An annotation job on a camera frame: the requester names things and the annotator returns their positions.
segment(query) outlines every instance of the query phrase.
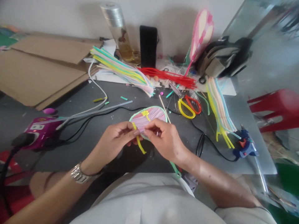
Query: white cable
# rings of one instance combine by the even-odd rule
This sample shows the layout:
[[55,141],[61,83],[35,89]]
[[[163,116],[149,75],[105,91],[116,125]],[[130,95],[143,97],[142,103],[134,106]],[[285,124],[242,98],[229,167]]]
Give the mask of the white cable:
[[[91,64],[90,64],[90,66],[89,66],[89,68],[88,68],[88,75],[89,75],[89,78],[91,79],[91,81],[94,83],[94,84],[96,84],[96,86],[97,87],[99,87],[102,91],[103,91],[103,93],[105,94],[105,99],[104,99],[104,101],[103,102],[101,102],[99,105],[96,105],[95,107],[93,107],[93,108],[90,108],[90,109],[88,109],[88,110],[86,110],[86,111],[82,111],[82,112],[80,112],[80,113],[78,113],[78,114],[74,114],[74,115],[72,115],[72,116],[75,116],[75,115],[79,115],[79,114],[83,114],[83,113],[85,113],[85,112],[88,112],[88,111],[91,111],[91,110],[93,110],[93,109],[96,109],[96,108],[98,108],[98,107],[100,107],[102,104],[104,104],[105,102],[106,102],[106,100],[107,100],[107,94],[105,93],[105,91],[92,79],[92,77],[91,77],[91,75],[90,75],[90,69],[91,69],[91,67],[92,67],[92,65],[93,65],[93,63],[95,62],[95,60],[93,60],[92,62],[91,62]],[[59,130],[59,129],[61,129],[63,126],[65,126],[66,125],[66,123],[68,123],[69,121],[70,121],[71,119],[68,119],[68,120],[66,120],[65,122],[63,122],[61,125],[59,125],[57,128],[56,128],[56,130]]]

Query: yellow-handled scissors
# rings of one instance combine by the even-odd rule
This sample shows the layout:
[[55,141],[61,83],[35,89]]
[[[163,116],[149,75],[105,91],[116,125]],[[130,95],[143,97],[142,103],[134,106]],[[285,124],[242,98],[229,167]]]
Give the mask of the yellow-handled scissors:
[[[192,98],[192,97],[189,97],[189,96],[187,96],[187,95],[183,95],[183,94],[181,94],[180,91],[179,91],[177,88],[175,88],[175,86],[172,85],[171,83],[170,83],[170,86],[171,86],[172,90],[174,91],[174,93],[175,93],[176,95],[178,95],[179,98],[180,98],[180,99],[178,100],[178,108],[179,108],[181,114],[182,114],[185,118],[193,119],[193,118],[195,117],[196,114],[200,114],[200,112],[202,111],[202,107],[201,107],[200,103],[199,103],[196,99],[194,99],[194,98]],[[188,102],[189,106],[182,100],[183,98],[186,99],[186,101]],[[198,106],[198,111],[196,111],[196,110],[193,108],[193,106],[192,106],[190,100],[191,100],[191,101],[194,101],[194,102],[197,104],[197,106]],[[185,113],[183,112],[183,110],[182,110],[182,104],[183,104],[183,105],[184,105],[184,106],[185,106],[185,107],[192,113],[192,116],[188,116],[187,114],[185,114]]]

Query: bundle of pipe cleaners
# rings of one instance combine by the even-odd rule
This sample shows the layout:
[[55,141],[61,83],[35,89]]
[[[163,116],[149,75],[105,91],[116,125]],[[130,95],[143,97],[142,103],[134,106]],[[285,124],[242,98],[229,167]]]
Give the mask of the bundle of pipe cleaners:
[[196,81],[192,78],[182,76],[173,72],[160,71],[155,68],[138,68],[139,71],[143,72],[145,75],[150,77],[158,76],[160,79],[168,79],[174,81],[182,86],[185,86],[189,89],[196,88]]
[[235,148],[227,134],[231,133],[238,139],[241,139],[241,137],[234,133],[237,129],[228,114],[227,106],[219,88],[217,79],[212,77],[207,78],[206,87],[210,105],[217,121],[216,141],[218,141],[218,134],[222,134],[227,146],[229,148]]
[[153,96],[154,87],[152,82],[148,80],[141,71],[117,60],[105,49],[99,49],[94,46],[93,49],[90,50],[90,53],[94,59],[104,65],[100,67],[112,70],[123,80],[142,89],[149,97]]

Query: white shirt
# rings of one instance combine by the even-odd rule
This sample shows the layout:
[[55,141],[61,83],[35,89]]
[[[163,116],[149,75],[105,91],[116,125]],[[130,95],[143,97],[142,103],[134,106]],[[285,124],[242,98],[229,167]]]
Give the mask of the white shirt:
[[263,208],[226,208],[216,212],[173,174],[127,174],[111,184],[92,207],[71,224],[212,223],[275,224]]

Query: gray table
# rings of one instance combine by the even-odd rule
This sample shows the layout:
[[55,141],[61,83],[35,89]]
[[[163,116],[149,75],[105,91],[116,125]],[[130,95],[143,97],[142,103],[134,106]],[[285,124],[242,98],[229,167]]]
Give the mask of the gray table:
[[[166,96],[170,92],[169,89],[157,88],[157,94],[149,98],[140,89],[132,86],[109,82],[98,83],[109,96],[110,104],[105,107],[123,103],[124,100],[120,96],[133,100],[133,103],[126,105],[130,109],[154,105],[161,106],[158,93],[163,91],[164,96]],[[52,107],[58,110],[60,116],[70,116],[95,106],[92,100],[103,96],[99,88],[94,84],[86,82],[62,97]],[[162,99],[165,106],[169,105],[170,109],[175,110],[174,102],[177,101],[177,98],[175,99],[174,95],[172,98],[166,99],[162,97]],[[240,128],[240,125],[243,124],[251,133],[256,143],[256,148],[260,153],[259,159],[263,174],[276,174],[277,171],[274,163],[246,101],[240,94],[237,96],[225,96],[225,101],[230,117],[236,127]],[[203,100],[201,100],[201,105],[207,115],[206,103]],[[119,109],[111,114],[95,117],[88,123],[82,134],[77,135],[79,138],[74,143],[58,146],[51,151],[47,151],[42,156],[36,152],[20,151],[16,155],[16,160],[24,170],[28,170],[34,165],[34,170],[37,171],[67,171],[79,161],[82,161],[91,152],[107,126],[121,121],[128,121],[135,112]],[[176,125],[185,146],[192,152],[195,152],[200,133],[192,126],[191,121],[182,115],[174,113],[168,115],[171,122]],[[8,96],[0,96],[1,150],[4,151],[7,149],[12,139],[23,132],[30,122],[38,116],[42,117],[44,114],[33,108],[25,107]],[[83,121],[84,119],[76,119],[69,122],[69,125],[62,131],[60,138],[67,139],[80,127]],[[232,150],[228,149],[222,136],[219,137],[219,142],[215,140],[216,121],[212,112],[209,117],[205,116],[204,113],[201,116],[196,116],[194,122],[214,141],[218,149],[227,158],[234,158]],[[146,155],[143,155],[137,146],[125,147],[118,157],[109,164],[107,170],[117,172],[173,172],[170,163],[158,153],[150,142],[145,140],[142,142],[142,145],[148,152]],[[202,159],[229,173],[257,173],[253,157],[248,156],[237,162],[226,161],[217,154],[208,141],[205,141]]]

